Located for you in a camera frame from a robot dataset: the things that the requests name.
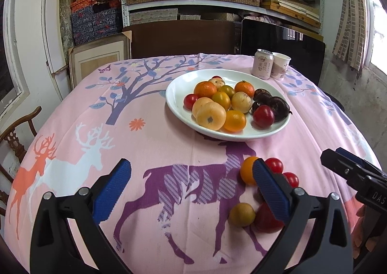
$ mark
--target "dark purple fruit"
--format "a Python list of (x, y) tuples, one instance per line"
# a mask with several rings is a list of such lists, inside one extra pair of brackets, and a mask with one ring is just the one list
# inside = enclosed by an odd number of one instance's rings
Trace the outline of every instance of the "dark purple fruit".
[(258, 109), (258, 107), (259, 107), (260, 105), (257, 103), (257, 102), (254, 102), (253, 103), (253, 113)]
[(281, 97), (271, 97), (268, 100), (268, 106), (270, 106), (274, 112), (274, 122), (282, 121), (288, 116), (288, 114), (292, 114), (288, 103), (285, 102)]
[(262, 93), (268, 94), (268, 95), (270, 95), (270, 97), (271, 97), (271, 94), (270, 94), (270, 92), (269, 92), (268, 90), (265, 90), (265, 89), (257, 89), (257, 90), (255, 90), (255, 92), (254, 92), (253, 101), (257, 101), (257, 100), (255, 99), (256, 96), (258, 96), (259, 94), (262, 94)]
[(268, 102), (272, 96), (268, 93), (259, 93), (253, 97), (253, 100), (260, 105), (268, 105)]

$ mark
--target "metal screw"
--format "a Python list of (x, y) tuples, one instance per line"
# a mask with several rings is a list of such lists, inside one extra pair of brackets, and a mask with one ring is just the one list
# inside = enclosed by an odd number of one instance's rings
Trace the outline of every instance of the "metal screw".
[(304, 194), (305, 194), (305, 191), (304, 191), (304, 189), (302, 189), (302, 188), (295, 188), (295, 189), (294, 189), (294, 193), (297, 194), (297, 195), (299, 195), (299, 196), (301, 196), (301, 195), (304, 195)]
[(87, 195), (89, 193), (89, 189), (84, 186), (81, 189), (79, 189), (78, 193), (79, 195)]
[(50, 200), (50, 199), (51, 199), (51, 195), (52, 195), (51, 192), (46, 192), (46, 193), (43, 195), (43, 199), (44, 199), (44, 200)]
[(340, 196), (336, 192), (332, 192), (330, 194), (330, 197), (334, 199), (335, 201), (340, 200)]

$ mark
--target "table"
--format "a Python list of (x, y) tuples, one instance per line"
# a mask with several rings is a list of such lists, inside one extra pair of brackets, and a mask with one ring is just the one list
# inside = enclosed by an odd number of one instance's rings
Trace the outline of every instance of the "table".
[[(92, 186), (121, 158), (130, 161), (131, 178), (109, 218), (98, 222), (134, 273), (251, 272), (278, 233), (228, 224), (235, 204), (259, 206), (255, 188), (237, 182), (237, 168), (248, 156), (281, 159), (310, 195), (339, 193), (353, 227), (355, 192), (320, 164), (321, 152), (343, 147), (380, 165), (351, 120), (293, 68), (283, 81), (268, 80), (293, 115), (287, 127), (264, 139), (208, 139), (165, 103), (168, 83), (180, 74), (205, 68), (249, 72), (252, 63), (253, 57), (241, 55), (169, 56), (111, 63), (87, 76), (40, 129), (13, 183), (5, 240), (22, 265), (29, 269), (33, 220), (43, 194), (72, 195)], [(70, 225), (82, 257), (93, 265)], [(290, 265), (301, 257), (311, 229), (308, 224)]]

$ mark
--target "blue gripper pad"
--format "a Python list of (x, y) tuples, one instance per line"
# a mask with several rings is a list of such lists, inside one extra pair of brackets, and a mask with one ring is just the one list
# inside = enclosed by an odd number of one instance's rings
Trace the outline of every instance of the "blue gripper pad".
[(354, 163), (357, 163), (361, 167), (364, 167), (364, 162), (361, 158), (359, 158), (356, 155), (352, 154), (351, 152), (343, 149), (342, 147), (339, 147), (338, 149), (336, 149), (336, 153), (348, 158), (349, 160), (353, 161)]
[(290, 220), (289, 183), (281, 174), (273, 174), (261, 158), (253, 164), (253, 177), (275, 219), (286, 224)]
[(97, 197), (94, 199), (93, 219), (98, 225), (109, 218), (119, 196), (132, 175), (132, 166), (126, 159), (121, 159), (109, 175), (98, 178), (93, 188)]

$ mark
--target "gray wall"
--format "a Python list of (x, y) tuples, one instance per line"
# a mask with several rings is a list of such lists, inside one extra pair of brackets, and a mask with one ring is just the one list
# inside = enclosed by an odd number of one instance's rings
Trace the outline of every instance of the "gray wall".
[(339, 27), (342, 0), (324, 0), (322, 35), (326, 43), (326, 56), (319, 87), (336, 97), (345, 112), (364, 135), (378, 160), (387, 170), (387, 86), (386, 75), (378, 70), (357, 72), (341, 63), (333, 63), (332, 50)]

